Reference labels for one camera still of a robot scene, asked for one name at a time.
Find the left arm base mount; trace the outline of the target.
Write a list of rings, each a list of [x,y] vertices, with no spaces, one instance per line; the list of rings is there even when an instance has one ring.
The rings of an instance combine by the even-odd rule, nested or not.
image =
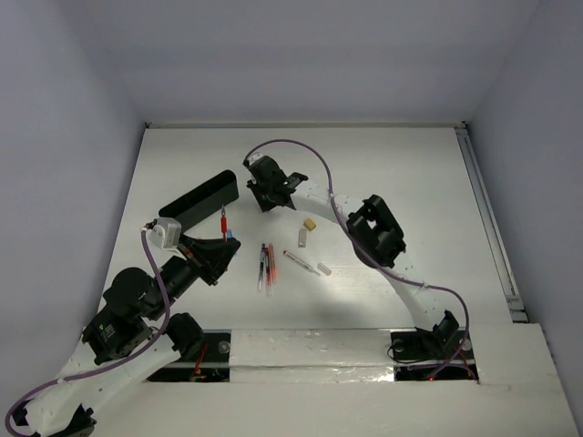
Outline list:
[[[230,380],[230,330],[205,332],[205,343],[192,359],[179,359],[147,377],[148,382],[228,382]]]

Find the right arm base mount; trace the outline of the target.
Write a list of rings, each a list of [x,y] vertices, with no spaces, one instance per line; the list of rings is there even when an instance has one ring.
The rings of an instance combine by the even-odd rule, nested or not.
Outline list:
[[[448,310],[431,330],[391,333],[387,356],[396,381],[478,381],[470,336]]]

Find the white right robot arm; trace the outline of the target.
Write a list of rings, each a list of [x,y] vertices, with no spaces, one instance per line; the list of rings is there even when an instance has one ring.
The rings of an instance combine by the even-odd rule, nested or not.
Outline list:
[[[251,173],[248,187],[262,211],[290,208],[341,227],[357,258],[381,273],[409,310],[426,355],[439,357],[452,347],[459,323],[438,300],[437,291],[418,275],[406,254],[404,231],[381,197],[360,200],[340,195],[330,172],[323,187],[301,173],[285,174],[275,159],[261,153],[245,158],[243,166]]]

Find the red gel pen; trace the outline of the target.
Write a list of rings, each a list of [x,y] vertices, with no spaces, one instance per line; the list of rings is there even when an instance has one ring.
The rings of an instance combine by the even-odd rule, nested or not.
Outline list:
[[[229,236],[229,228],[228,228],[226,209],[224,206],[222,206],[220,209],[220,229],[221,229],[222,239],[224,241],[227,241],[228,236]]]

